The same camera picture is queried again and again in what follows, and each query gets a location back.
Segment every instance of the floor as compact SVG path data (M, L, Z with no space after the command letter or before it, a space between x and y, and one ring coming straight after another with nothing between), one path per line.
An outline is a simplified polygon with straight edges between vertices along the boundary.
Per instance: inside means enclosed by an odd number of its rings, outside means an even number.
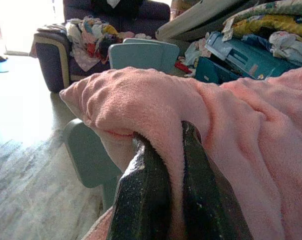
M62 141L75 116L50 93L38 60L0 73L0 240L81 239L102 214L101 188L76 177Z

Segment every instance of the sofa armrest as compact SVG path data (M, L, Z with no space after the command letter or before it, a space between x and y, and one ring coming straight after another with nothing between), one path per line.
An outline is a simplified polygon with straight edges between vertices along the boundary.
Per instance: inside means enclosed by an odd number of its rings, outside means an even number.
M48 89L59 92L70 84L68 60L71 43L64 34L37 32L34 34L37 57Z
M170 20L170 6L162 2L145 0L139 9L138 19Z

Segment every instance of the dark purple sofa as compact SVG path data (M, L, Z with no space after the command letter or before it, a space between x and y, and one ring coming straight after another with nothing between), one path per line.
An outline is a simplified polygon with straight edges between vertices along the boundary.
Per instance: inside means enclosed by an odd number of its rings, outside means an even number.
M143 2L135 20L107 15L102 10L94 11L90 0L63 0L63 4L66 20L94 16L109 22L118 32L145 33L152 38L155 38L155 31L170 18L170 8L167 4L150 0ZM51 92L59 92L74 81L110 68L109 63L99 62L89 71L83 71L70 56L71 43L62 33L36 32L34 42L43 77Z

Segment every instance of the blanket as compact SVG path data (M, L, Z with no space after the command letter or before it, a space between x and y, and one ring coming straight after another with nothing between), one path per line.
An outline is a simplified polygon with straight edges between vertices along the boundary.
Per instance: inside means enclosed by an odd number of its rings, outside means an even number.
M221 86L127 67L93 74L60 96L122 171L134 156L133 133L151 142L170 176L170 239L185 239L181 121L199 130L254 239L302 239L302 67Z

